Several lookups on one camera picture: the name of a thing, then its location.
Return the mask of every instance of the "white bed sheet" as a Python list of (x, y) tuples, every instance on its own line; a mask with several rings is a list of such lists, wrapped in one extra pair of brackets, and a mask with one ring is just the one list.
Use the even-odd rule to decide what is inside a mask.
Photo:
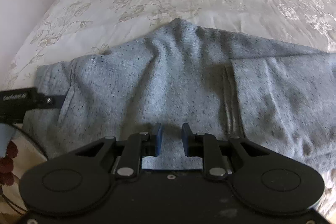
[[(32, 86), (36, 67), (102, 53), (180, 17), (203, 27), (336, 51), (336, 0), (57, 0), (15, 56), (2, 89)], [(319, 211), (336, 209), (336, 170)]]

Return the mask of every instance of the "silver screw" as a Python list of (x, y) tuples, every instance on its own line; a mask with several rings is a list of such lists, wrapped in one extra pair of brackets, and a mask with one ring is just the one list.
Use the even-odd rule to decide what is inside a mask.
[(134, 170), (130, 167), (122, 167), (117, 170), (117, 174), (123, 177), (129, 177), (133, 175)]
[(34, 219), (28, 219), (27, 224), (38, 224), (36, 220)]
[(176, 176), (173, 175), (173, 174), (170, 174), (170, 175), (167, 176), (167, 178), (168, 178), (168, 179), (176, 179)]
[(220, 167), (214, 167), (209, 170), (209, 174), (216, 177), (222, 177), (223, 175), (225, 175), (225, 173), (225, 169)]

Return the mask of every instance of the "floral bedspread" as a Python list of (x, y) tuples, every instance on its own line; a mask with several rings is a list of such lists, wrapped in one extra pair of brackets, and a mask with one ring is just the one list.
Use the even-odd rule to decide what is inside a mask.
[[(36, 67), (142, 36), (180, 17), (203, 27), (336, 51), (336, 0), (57, 0), (12, 61), (2, 89), (32, 86)], [(336, 170), (319, 211), (336, 209)]]

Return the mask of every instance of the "bedspread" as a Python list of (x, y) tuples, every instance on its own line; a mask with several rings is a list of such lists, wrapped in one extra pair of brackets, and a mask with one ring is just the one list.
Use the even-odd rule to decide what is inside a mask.
[[(32, 86), (39, 65), (101, 54), (176, 17), (336, 51), (336, 0), (57, 0), (13, 59), (2, 89)], [(323, 174), (323, 215), (336, 207), (335, 172)]]

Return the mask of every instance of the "black device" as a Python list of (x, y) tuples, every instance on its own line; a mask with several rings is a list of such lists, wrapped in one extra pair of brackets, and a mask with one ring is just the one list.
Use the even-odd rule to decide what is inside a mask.
[(18, 223), (328, 223), (314, 210), (320, 174), (244, 138), (220, 141), (185, 123), (184, 153), (203, 168), (142, 169), (143, 157), (159, 156), (163, 130), (105, 137), (28, 170)]

